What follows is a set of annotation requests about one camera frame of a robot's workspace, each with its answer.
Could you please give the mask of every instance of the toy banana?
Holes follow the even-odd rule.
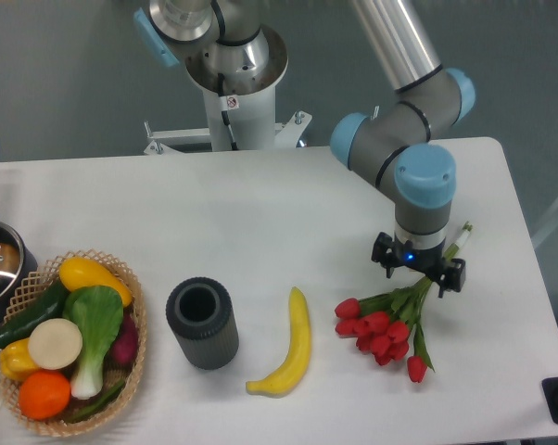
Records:
[[[285,361],[262,380],[246,382],[250,394],[283,397],[302,379],[310,363],[312,337],[308,305],[297,287],[289,295],[289,321],[291,340]]]

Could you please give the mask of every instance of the gray floor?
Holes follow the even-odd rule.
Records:
[[[0,3],[0,160],[139,156],[145,120],[154,131],[206,126],[185,72],[158,66],[134,32],[132,14],[145,3]],[[326,145],[344,115],[394,102],[345,1],[261,3],[290,57],[277,119],[313,114],[311,145]],[[534,230],[558,196],[558,1],[414,4],[443,63],[476,84],[476,108],[447,136],[501,142]],[[537,253],[558,319],[558,230]]]

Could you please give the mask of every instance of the red tulip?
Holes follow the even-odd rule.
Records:
[[[372,351],[373,355],[382,357],[384,355],[387,355],[390,345],[392,345],[392,341],[388,336],[374,336],[374,338],[372,338],[370,350]]]
[[[421,383],[427,371],[427,365],[423,359],[418,355],[413,355],[407,359],[407,371],[409,371],[409,378],[414,383]]]
[[[342,337],[356,337],[355,336],[355,324],[357,320],[351,318],[349,320],[341,320],[335,326],[335,331]]]
[[[379,336],[387,332],[388,325],[390,324],[390,317],[384,311],[373,312],[362,318],[370,326],[370,330]]]
[[[355,342],[355,346],[357,346],[358,350],[361,352],[369,352],[370,351],[370,343],[372,342],[372,335],[359,337]]]
[[[395,362],[398,362],[407,355],[407,352],[409,352],[409,342],[402,341],[400,343],[393,343],[390,348],[388,348],[387,356]]]
[[[388,327],[387,335],[390,337],[393,343],[400,343],[409,338],[409,326],[407,326],[401,320],[397,320]]]
[[[356,299],[346,299],[340,302],[335,308],[335,315],[343,320],[357,318],[360,316],[360,313],[360,303]]]
[[[359,320],[356,320],[353,332],[357,337],[365,337],[372,334],[372,328],[370,327],[370,324],[367,322],[367,320],[360,318]]]
[[[375,362],[378,363],[380,366],[386,366],[392,360],[392,358],[388,354],[382,356],[375,355],[374,358]]]

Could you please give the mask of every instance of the woven basket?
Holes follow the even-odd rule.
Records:
[[[58,269],[63,261],[71,257],[85,257],[96,260],[114,273],[115,276],[129,287],[133,294],[133,303],[125,310],[131,310],[131,316],[139,331],[139,350],[134,360],[133,366],[121,367],[112,361],[108,356],[104,361],[104,389],[112,387],[121,378],[126,378],[126,385],[118,398],[108,404],[101,412],[94,414],[89,419],[76,423],[67,424],[63,418],[67,418],[73,413],[92,403],[94,400],[75,400],[71,399],[69,406],[64,412],[58,416],[46,419],[44,421],[32,420],[21,413],[18,406],[19,386],[20,382],[13,381],[1,376],[1,389],[5,405],[11,411],[18,422],[25,425],[31,431],[42,436],[66,437],[86,433],[92,429],[105,424],[113,419],[133,397],[137,389],[139,380],[143,373],[143,362],[146,353],[146,307],[137,277],[129,266],[103,252],[78,251],[68,252],[64,256],[58,256],[54,260],[47,261],[43,267],[37,272],[32,272],[27,278],[21,282],[21,286],[16,289],[15,296],[11,299],[9,308],[7,308],[5,321],[9,320],[16,313],[25,309],[32,301],[34,301],[42,292],[49,287],[56,278],[58,278]]]

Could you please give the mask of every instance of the bok choy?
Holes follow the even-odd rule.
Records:
[[[122,301],[109,286],[84,287],[73,294],[69,317],[82,333],[83,346],[71,379],[71,396],[86,400],[102,389],[104,357],[119,333]]]

